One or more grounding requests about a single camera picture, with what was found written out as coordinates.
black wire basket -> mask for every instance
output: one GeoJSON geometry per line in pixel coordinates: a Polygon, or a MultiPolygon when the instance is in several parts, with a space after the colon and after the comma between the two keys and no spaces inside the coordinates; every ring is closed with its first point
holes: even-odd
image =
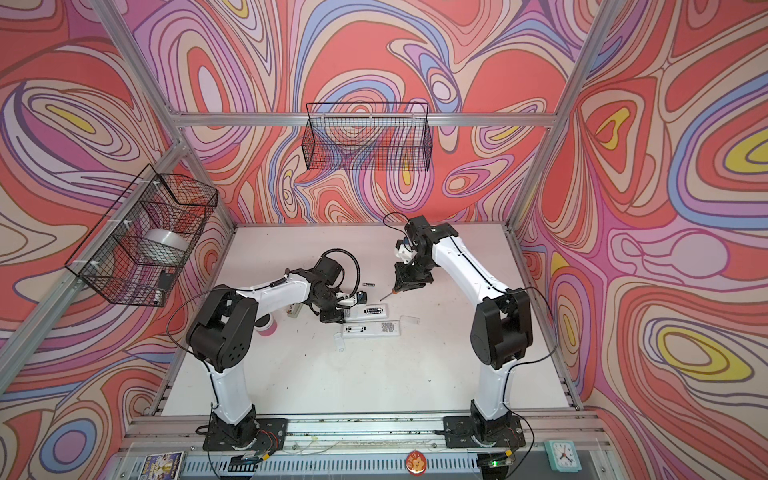
{"type": "Polygon", "coordinates": [[[429,104],[320,102],[306,111],[307,170],[429,170],[429,104]]]}
{"type": "Polygon", "coordinates": [[[110,220],[117,226],[97,251],[72,261],[86,237],[66,267],[109,303],[164,306],[218,198],[193,178],[154,172],[127,214],[110,220]]]}

white tabletop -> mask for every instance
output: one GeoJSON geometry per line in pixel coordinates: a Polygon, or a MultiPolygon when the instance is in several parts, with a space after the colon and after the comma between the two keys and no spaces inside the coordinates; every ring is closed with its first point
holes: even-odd
{"type": "MultiPolygon", "coordinates": [[[[460,237],[496,278],[511,288],[523,286],[501,225],[458,224],[460,237]]],[[[395,242],[399,236],[382,226],[241,227],[219,275],[218,283],[249,286],[283,275],[286,268],[311,268],[330,248],[349,250],[357,257],[369,303],[392,289],[395,281],[395,242]]],[[[345,268],[343,290],[355,280],[351,260],[330,256],[345,268]]],[[[254,333],[243,359],[248,393],[259,414],[351,413],[466,410],[475,396],[480,361],[469,343],[475,315],[451,277],[432,271],[435,282],[425,288],[392,295],[389,318],[419,318],[401,322],[401,335],[345,339],[339,352],[333,334],[338,324],[323,324],[304,306],[298,318],[284,310],[273,314],[278,323],[272,336],[254,333]]],[[[538,321],[534,343],[525,360],[547,354],[538,321]]],[[[560,379],[550,359],[516,369],[510,382],[512,408],[567,407],[560,379]]],[[[184,359],[163,415],[207,415],[213,392],[199,360],[184,359]]]]}

